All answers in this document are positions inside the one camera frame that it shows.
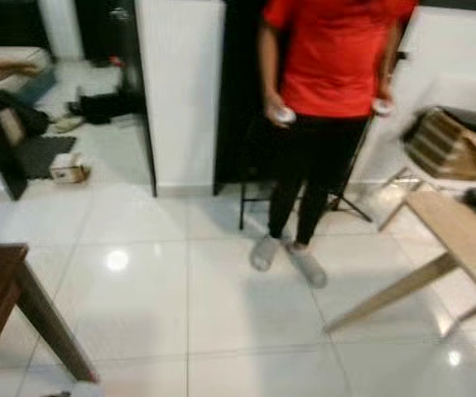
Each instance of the wooden table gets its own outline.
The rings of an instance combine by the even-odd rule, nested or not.
[[[326,332],[365,317],[425,287],[457,267],[461,267],[476,284],[476,212],[438,192],[409,194],[406,205],[440,240],[447,252],[334,320],[326,328]],[[474,315],[476,307],[461,316],[450,332],[460,322]]]
[[[26,245],[0,246],[0,333],[15,304],[77,380],[97,381],[65,322],[31,269]]]

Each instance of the dark wooden table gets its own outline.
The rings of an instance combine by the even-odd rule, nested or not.
[[[24,244],[0,246],[0,333],[17,305],[76,380],[98,377],[51,299],[26,265]]]

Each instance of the black pants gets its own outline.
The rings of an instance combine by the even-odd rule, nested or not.
[[[271,197],[269,232],[280,238],[303,185],[296,241],[308,244],[328,202],[340,189],[367,123],[366,117],[298,116],[289,130],[277,129],[277,183]]]

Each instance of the cardboard box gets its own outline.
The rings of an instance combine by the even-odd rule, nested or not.
[[[476,180],[476,132],[433,108],[405,145],[406,153],[437,179]]]
[[[80,153],[62,153],[52,162],[50,174],[57,184],[77,184],[87,179],[88,171]]]

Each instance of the controller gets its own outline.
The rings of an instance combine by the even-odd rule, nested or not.
[[[293,109],[285,106],[276,112],[275,118],[281,124],[292,124],[296,121],[296,114]]]
[[[385,101],[384,99],[375,98],[373,100],[372,108],[378,116],[390,116],[394,111],[394,105]]]

